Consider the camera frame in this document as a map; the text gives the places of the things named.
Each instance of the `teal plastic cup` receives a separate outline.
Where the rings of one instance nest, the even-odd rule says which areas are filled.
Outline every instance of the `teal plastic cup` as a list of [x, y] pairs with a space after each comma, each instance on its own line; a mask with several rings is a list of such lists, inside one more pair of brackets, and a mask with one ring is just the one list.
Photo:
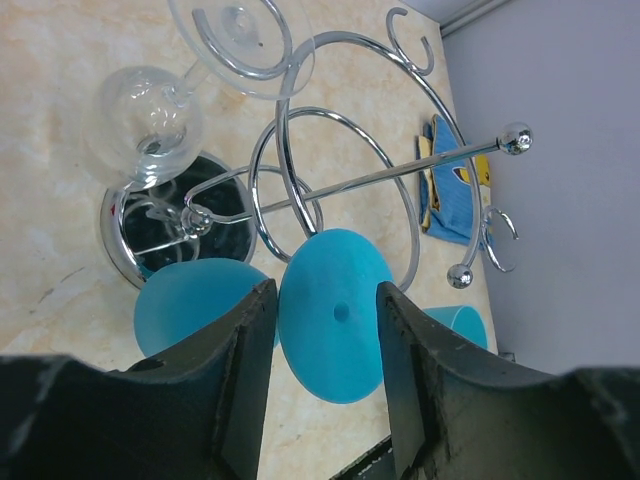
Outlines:
[[467, 305], [426, 308], [424, 313], [477, 346], [489, 348], [487, 329], [478, 311]]

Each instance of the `reflective base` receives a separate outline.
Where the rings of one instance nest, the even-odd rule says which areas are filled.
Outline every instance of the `reflective base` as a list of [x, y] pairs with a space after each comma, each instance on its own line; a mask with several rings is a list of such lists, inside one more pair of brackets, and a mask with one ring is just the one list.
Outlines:
[[[256, 242], [253, 222], [214, 224], [206, 235], [188, 240], [181, 227], [187, 191], [228, 170], [216, 157], [201, 153], [170, 182], [140, 192], [107, 191], [100, 211], [102, 240], [127, 280], [141, 288], [162, 267], [199, 258], [251, 261]], [[234, 179], [198, 195], [197, 203], [212, 212], [234, 215], [249, 209], [249, 194], [242, 182]], [[165, 244], [172, 245], [150, 251]]]

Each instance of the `blue and yellow cloth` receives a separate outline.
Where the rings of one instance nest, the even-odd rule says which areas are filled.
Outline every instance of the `blue and yellow cloth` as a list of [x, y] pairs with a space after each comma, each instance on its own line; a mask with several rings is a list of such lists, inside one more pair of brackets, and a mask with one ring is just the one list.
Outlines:
[[[451, 129], [441, 116], [435, 115], [417, 139], [416, 156], [420, 159], [456, 148], [458, 143]], [[491, 175], [486, 155], [476, 157], [476, 170], [482, 201], [488, 205]], [[419, 178], [422, 231], [445, 241], [468, 245], [473, 226], [473, 202], [465, 161], [424, 170]]]

